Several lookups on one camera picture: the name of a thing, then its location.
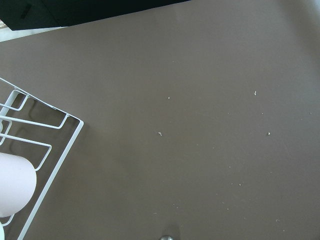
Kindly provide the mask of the steel muddler with black tip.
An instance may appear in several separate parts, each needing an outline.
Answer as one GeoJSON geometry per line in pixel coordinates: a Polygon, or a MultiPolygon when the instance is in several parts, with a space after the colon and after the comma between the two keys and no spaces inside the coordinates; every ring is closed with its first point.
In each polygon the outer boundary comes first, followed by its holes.
{"type": "Polygon", "coordinates": [[[159,240],[174,240],[174,238],[170,235],[163,235],[159,240]]]}

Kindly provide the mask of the black foam block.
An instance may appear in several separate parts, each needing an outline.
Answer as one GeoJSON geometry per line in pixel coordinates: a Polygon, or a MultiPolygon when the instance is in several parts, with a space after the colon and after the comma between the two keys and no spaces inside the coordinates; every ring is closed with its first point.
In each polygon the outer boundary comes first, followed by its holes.
{"type": "Polygon", "coordinates": [[[2,0],[0,20],[12,31],[70,27],[180,2],[180,0],[2,0]]]}

